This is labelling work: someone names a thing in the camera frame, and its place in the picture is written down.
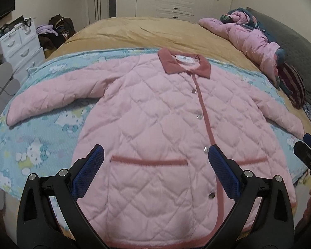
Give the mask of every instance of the bed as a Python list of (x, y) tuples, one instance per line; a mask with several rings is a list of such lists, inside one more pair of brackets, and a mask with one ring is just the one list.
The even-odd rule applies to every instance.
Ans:
[[(155, 53), (161, 47), (202, 54), (209, 58), (211, 64), (239, 75), (284, 104), (302, 121), (305, 133), (311, 134), (311, 123), (304, 111), (294, 109), (284, 93), (274, 89), (243, 53), (225, 39), (185, 21), (145, 17), (111, 18), (96, 22), (70, 38), (45, 64), (30, 69), (29, 78), (18, 94), (42, 80), (83, 68), (91, 63)], [(10, 203), (6, 201), (6, 210), (11, 211), (10, 215), (14, 217), (12, 235), (16, 233), (13, 222), (17, 217), (18, 199), (21, 197), (27, 175), (31, 172), (37, 172), (40, 176), (54, 175), (58, 170), (70, 167), (78, 133), (96, 102), (97, 100), (77, 100), (64, 109), (30, 119), (18, 126), (22, 134), (17, 133), (15, 129), (8, 130), (5, 123), (7, 108), (4, 110), (0, 117), (0, 188), (9, 195), (7, 199), (14, 197)], [(73, 115), (80, 118), (78, 123), (69, 121)], [(286, 155), (292, 181), (296, 183), (307, 170), (293, 154), (293, 146), (297, 139), (273, 124), (271, 127)], [(32, 164), (25, 160), (30, 148), (34, 147), (43, 156), (43, 164)], [(55, 199), (52, 199), (52, 204), (58, 221), (68, 230)]]

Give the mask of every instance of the hello kitty blanket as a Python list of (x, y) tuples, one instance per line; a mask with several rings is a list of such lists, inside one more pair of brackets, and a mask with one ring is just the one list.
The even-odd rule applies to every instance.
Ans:
[[(117, 49), (61, 56), (40, 67), (29, 69), (29, 78), (18, 94), (43, 80), (56, 78), (98, 61), (157, 53), (157, 51), (157, 49)], [(211, 64), (241, 76), (243, 80), (284, 104), (283, 99), (262, 73), (240, 69), (217, 60), (208, 60)], [(70, 168), (81, 128), (97, 101), (98, 99), (77, 100), (63, 109), (20, 123), (13, 129), (9, 129), (6, 124), (6, 115), (10, 106), (8, 104), (0, 117), (0, 188), (20, 198), (30, 173), (51, 176), (62, 168)], [(271, 127), (286, 155), (293, 182), (296, 182), (306, 171), (306, 166), (293, 154), (293, 145), (297, 139), (276, 125)]]

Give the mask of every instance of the gray upholstered headboard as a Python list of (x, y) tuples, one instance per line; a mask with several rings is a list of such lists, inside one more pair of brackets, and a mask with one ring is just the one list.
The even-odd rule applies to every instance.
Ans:
[(266, 31), (274, 36), (277, 43), (285, 50), (286, 61), (301, 75), (307, 101), (311, 104), (311, 43), (281, 22), (251, 8), (247, 10), (263, 24)]

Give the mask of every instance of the striped pillow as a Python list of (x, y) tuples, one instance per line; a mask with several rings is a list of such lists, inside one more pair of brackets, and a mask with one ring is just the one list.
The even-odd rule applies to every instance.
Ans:
[(286, 62), (278, 67), (280, 88), (289, 97), (292, 105), (300, 109), (305, 101), (305, 87), (297, 70)]

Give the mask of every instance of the yellow bed sheet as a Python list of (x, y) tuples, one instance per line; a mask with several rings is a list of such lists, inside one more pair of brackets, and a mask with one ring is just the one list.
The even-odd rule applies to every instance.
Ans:
[[(48, 59), (61, 55), (96, 49), (131, 47), (167, 47), (234, 64), (240, 68), (259, 71), (258, 67), (229, 41), (212, 34), (197, 24), (164, 18), (109, 18), (98, 21), (75, 34)], [(304, 111), (293, 108), (284, 98), (288, 110), (303, 123), (305, 133), (311, 134), (311, 122)]]

